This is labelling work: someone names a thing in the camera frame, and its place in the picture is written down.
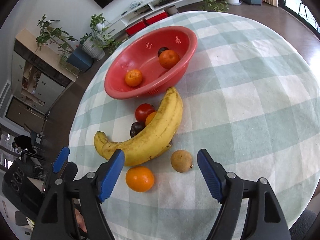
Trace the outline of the person's left hand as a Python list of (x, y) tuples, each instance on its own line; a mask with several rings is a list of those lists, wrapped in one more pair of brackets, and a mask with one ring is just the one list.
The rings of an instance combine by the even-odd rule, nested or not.
[(87, 228), (86, 228), (85, 221), (84, 221), (82, 214), (80, 213), (80, 211), (78, 209), (75, 209), (74, 212), (75, 212), (75, 217), (76, 217), (78, 227), (83, 232), (87, 233)]

